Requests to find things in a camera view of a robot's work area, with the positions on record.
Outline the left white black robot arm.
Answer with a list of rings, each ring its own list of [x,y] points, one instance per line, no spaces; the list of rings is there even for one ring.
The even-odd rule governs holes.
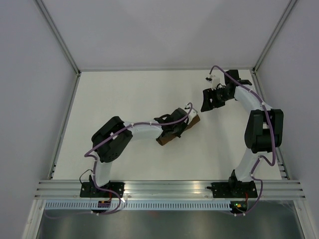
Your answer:
[[[131,141],[154,139],[164,146],[194,124],[200,118],[198,111],[189,103],[185,108],[177,108],[147,122],[123,121],[119,116],[112,117],[91,138],[92,149],[85,157],[94,158],[92,174],[89,177],[91,193],[104,197],[111,191],[110,171],[115,161]]]

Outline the brown cloth napkin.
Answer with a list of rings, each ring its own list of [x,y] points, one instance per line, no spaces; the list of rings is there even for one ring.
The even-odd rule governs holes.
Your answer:
[[[200,122],[200,117],[199,116],[196,116],[192,122],[190,124],[188,124],[188,126],[186,127],[186,130],[192,128],[195,124],[199,123]],[[169,143],[170,141],[174,140],[175,136],[168,136],[168,137],[162,137],[161,135],[156,139],[156,141],[161,145],[161,146],[164,146],[165,144]]]

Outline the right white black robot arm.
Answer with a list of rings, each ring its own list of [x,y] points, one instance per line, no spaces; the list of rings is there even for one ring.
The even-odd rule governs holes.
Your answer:
[[[206,80],[211,86],[203,90],[201,112],[223,107],[228,100],[236,100],[249,113],[244,133],[246,150],[227,183],[229,194],[238,197],[254,185],[254,171],[261,159],[269,166],[276,164],[276,148],[281,145],[283,137],[284,113],[265,103],[254,91],[253,84],[240,78],[238,70],[224,72],[223,84],[213,75]]]

